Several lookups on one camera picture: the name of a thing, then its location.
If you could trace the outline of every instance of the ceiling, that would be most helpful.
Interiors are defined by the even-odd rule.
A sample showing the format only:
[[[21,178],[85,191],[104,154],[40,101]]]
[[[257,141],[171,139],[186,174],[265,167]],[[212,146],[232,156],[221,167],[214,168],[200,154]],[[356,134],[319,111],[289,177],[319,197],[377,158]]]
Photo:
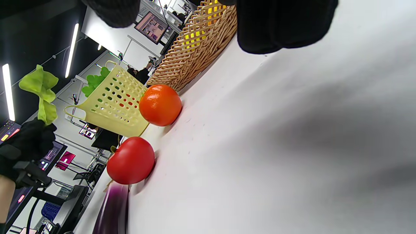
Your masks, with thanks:
[[[65,78],[69,49],[43,65],[59,78],[52,89],[61,90],[76,74],[93,62],[104,49],[80,32],[87,7],[80,0],[2,0],[0,3],[0,66],[8,63],[11,83],[42,64],[52,55],[71,44],[74,26],[79,23],[77,40],[69,77]],[[4,91],[0,72],[0,93]],[[23,123],[38,109],[39,99],[32,93],[12,88],[15,118]],[[0,95],[0,123],[8,118],[6,96]]]

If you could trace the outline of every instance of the yellow plastic basket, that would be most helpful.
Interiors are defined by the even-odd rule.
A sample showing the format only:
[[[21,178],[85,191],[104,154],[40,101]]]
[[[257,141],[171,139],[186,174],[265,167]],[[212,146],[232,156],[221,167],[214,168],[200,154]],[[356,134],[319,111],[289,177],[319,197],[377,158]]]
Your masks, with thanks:
[[[126,137],[140,136],[149,123],[139,111],[139,101],[146,87],[113,61],[115,67],[86,101],[64,109],[69,116],[84,120]],[[85,118],[67,112],[70,107],[85,111]]]

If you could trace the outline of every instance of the woven basket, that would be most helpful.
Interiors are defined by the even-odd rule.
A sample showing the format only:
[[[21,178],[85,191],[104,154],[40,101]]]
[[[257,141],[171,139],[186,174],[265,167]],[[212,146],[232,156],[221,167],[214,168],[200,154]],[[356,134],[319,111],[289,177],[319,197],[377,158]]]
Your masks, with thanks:
[[[225,49],[236,30],[235,6],[202,1],[147,84],[183,89]]]

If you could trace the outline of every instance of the person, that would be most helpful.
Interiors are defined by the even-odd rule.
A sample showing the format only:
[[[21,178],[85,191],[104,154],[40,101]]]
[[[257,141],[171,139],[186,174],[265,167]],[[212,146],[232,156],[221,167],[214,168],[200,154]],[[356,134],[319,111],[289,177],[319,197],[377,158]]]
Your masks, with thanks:
[[[176,11],[173,11],[172,14],[176,16],[176,18],[178,18],[180,21],[182,21],[182,23],[185,22],[186,17],[183,13],[178,14]]]
[[[153,65],[153,60],[151,59],[146,67],[141,69],[140,71],[128,66],[127,72],[130,73],[136,80],[138,80],[142,84],[146,84],[147,80],[149,79],[149,68]]]
[[[0,145],[0,234],[5,223],[16,188],[18,172],[13,166],[18,161],[39,161],[52,148],[55,125],[45,126],[42,120],[26,122],[20,131]]]

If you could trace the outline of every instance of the orange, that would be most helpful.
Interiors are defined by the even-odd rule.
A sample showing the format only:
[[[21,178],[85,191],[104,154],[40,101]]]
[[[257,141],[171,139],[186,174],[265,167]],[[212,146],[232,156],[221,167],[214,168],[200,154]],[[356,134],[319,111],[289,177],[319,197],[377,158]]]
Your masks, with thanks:
[[[139,110],[149,123],[163,127],[172,124],[178,118],[182,110],[182,102],[171,87],[153,85],[140,99]]]

